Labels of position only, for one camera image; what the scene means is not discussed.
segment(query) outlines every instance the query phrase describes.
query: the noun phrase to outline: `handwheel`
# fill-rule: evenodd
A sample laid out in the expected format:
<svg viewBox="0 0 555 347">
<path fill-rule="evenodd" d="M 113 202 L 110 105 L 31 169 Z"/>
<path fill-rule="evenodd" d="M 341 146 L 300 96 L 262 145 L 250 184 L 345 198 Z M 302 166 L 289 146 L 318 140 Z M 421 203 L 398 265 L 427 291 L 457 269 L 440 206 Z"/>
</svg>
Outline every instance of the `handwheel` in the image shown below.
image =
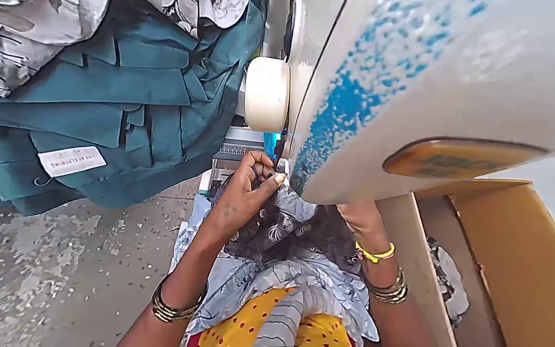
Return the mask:
<svg viewBox="0 0 555 347">
<path fill-rule="evenodd" d="M 284 129 L 290 94 L 290 70 L 280 59 L 251 61 L 245 81 L 245 121 L 258 131 Z"/>
</svg>

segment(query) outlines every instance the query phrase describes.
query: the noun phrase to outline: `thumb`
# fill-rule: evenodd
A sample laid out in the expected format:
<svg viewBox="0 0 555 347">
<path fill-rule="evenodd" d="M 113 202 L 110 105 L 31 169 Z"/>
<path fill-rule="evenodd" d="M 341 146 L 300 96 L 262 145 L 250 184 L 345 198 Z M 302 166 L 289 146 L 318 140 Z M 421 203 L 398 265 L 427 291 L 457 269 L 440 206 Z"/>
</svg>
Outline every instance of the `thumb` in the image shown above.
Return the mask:
<svg viewBox="0 0 555 347">
<path fill-rule="evenodd" d="M 278 190 L 279 186 L 282 185 L 282 182 L 284 182 L 285 179 L 285 174 L 277 173 L 271 176 L 268 180 L 265 180 L 257 189 L 250 192 L 250 196 L 254 203 L 260 205 L 265 202 L 265 200 Z"/>
</svg>

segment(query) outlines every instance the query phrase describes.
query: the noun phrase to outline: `gold bangle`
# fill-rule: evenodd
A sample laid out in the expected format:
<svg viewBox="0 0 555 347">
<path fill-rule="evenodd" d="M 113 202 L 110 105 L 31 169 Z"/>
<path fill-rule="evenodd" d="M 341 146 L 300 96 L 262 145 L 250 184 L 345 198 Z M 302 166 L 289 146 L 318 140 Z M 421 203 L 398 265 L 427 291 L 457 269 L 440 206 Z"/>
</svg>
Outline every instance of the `gold bangle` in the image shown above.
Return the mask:
<svg viewBox="0 0 555 347">
<path fill-rule="evenodd" d="M 165 323 L 173 323 L 177 320 L 187 319 L 192 317 L 192 314 L 196 312 L 200 304 L 202 304 L 205 296 L 207 295 L 207 287 L 208 284 L 205 284 L 205 288 L 203 288 L 198 301 L 191 307 L 186 309 L 175 309 L 170 306 L 167 306 L 164 301 L 162 300 L 162 286 L 166 279 L 170 276 L 170 273 L 164 277 L 164 279 L 160 282 L 158 287 L 155 289 L 154 295 L 151 298 L 151 304 L 153 305 L 153 313 L 156 318 L 165 322 Z"/>
<path fill-rule="evenodd" d="M 374 295 L 385 303 L 399 304 L 403 303 L 406 300 L 406 296 L 408 295 L 408 285 L 406 284 L 404 279 L 404 272 L 402 271 L 401 267 L 399 268 L 399 270 L 400 272 L 395 280 L 395 283 L 391 284 L 389 287 L 379 288 L 374 286 L 365 276 L 365 272 L 361 272 L 361 277 L 363 278 L 365 286 L 367 287 L 367 290 L 368 292 L 370 292 L 370 294 Z"/>
<path fill-rule="evenodd" d="M 374 264 L 378 263 L 378 260 L 380 259 L 389 259 L 390 257 L 395 255 L 395 245 L 392 242 L 389 242 L 389 246 L 390 249 L 387 252 L 381 254 L 371 254 L 370 252 L 367 252 L 365 249 L 363 249 L 359 245 L 358 241 L 355 242 L 355 249 L 359 252 L 359 258 L 363 260 L 363 257 L 366 257 Z"/>
</svg>

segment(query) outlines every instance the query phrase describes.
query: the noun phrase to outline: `white label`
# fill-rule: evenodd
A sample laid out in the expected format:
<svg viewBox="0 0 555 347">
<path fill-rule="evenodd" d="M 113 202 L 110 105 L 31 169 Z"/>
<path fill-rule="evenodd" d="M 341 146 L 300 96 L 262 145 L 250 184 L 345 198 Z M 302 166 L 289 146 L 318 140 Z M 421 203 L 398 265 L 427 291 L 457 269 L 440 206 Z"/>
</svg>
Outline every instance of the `white label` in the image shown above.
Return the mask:
<svg viewBox="0 0 555 347">
<path fill-rule="evenodd" d="M 106 162 L 96 147 L 76 147 L 38 153 L 42 167 L 51 177 L 81 172 L 104 166 Z"/>
</svg>

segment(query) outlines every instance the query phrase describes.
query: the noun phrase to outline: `forearm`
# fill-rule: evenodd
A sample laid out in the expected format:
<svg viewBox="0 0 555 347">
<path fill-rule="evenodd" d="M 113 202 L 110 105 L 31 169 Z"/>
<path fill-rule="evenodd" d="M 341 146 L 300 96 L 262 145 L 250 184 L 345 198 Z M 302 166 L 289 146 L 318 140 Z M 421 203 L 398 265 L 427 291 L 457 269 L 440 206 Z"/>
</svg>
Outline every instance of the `forearm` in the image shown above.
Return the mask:
<svg viewBox="0 0 555 347">
<path fill-rule="evenodd" d="M 363 261 L 367 279 L 376 287 L 388 287 L 395 282 L 398 264 L 394 257 L 377 264 Z M 385 303 L 370 293 L 372 318 L 378 328 L 383 347 L 433 346 L 429 327 L 422 319 L 419 306 L 409 295 L 399 304 Z"/>
<path fill-rule="evenodd" d="M 213 230 L 202 224 L 188 250 L 162 287 L 162 299 L 167 306 L 185 308 L 194 305 L 204 286 L 209 272 L 224 243 L 212 237 Z M 154 316 L 149 304 L 136 319 L 119 343 L 127 346 L 179 346 L 188 326 L 189 319 L 164 323 Z"/>
</svg>

